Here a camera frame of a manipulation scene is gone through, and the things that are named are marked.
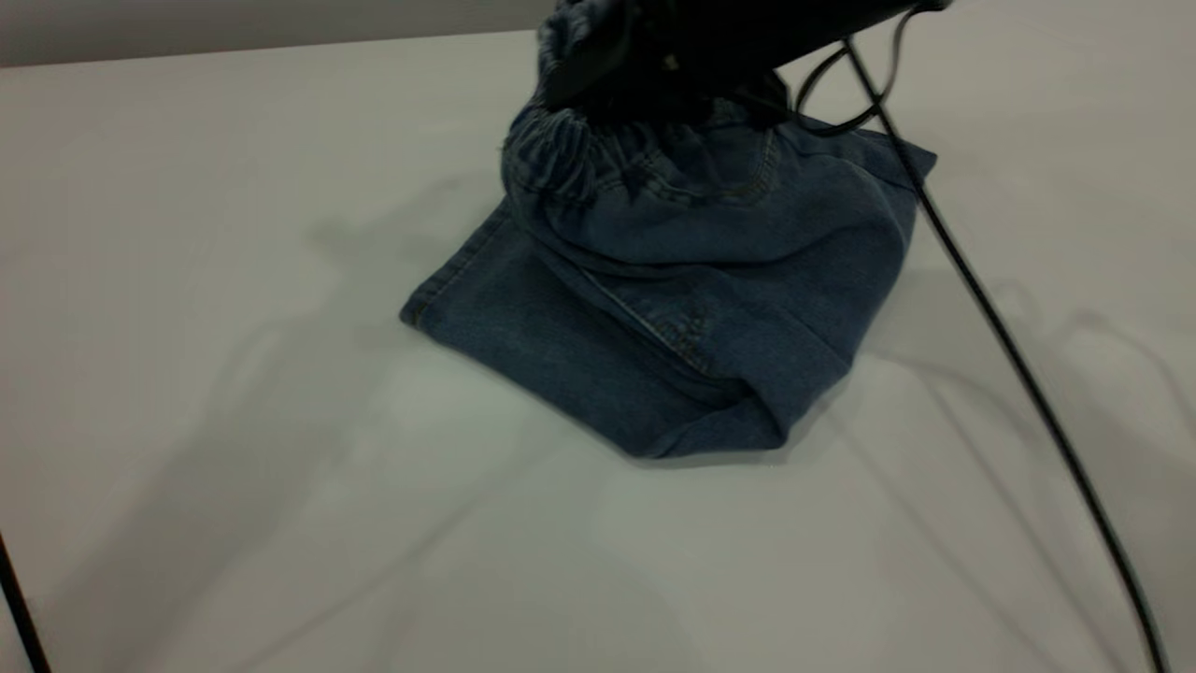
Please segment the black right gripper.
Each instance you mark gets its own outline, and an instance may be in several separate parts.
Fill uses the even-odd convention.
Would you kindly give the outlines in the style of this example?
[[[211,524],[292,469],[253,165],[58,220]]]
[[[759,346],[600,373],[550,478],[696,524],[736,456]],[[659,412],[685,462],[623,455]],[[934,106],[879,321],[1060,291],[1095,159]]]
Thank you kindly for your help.
[[[944,1],[560,1],[541,27],[541,103],[591,120],[698,121],[714,100],[791,118],[782,65]]]

